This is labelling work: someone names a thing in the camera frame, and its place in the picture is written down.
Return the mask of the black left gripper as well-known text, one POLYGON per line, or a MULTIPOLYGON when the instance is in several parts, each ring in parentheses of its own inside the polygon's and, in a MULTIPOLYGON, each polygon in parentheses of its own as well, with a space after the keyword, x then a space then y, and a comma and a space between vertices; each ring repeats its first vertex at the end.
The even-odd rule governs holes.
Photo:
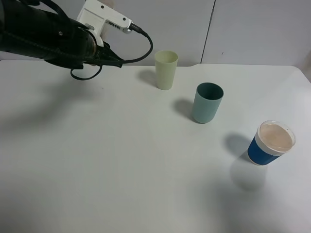
POLYGON ((104 42, 104 47, 98 46, 90 33, 80 35, 80 56, 108 61, 123 61, 110 49, 108 43, 104 42))

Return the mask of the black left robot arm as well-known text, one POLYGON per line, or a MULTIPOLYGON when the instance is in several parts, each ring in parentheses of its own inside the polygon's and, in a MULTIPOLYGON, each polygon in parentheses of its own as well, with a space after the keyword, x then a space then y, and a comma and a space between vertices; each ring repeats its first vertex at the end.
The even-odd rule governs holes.
POLYGON ((0 50, 42 59, 68 69, 84 64, 121 67, 122 59, 108 43, 98 46, 89 28, 73 19, 51 0, 52 12, 36 9, 39 0, 0 2, 0 50))

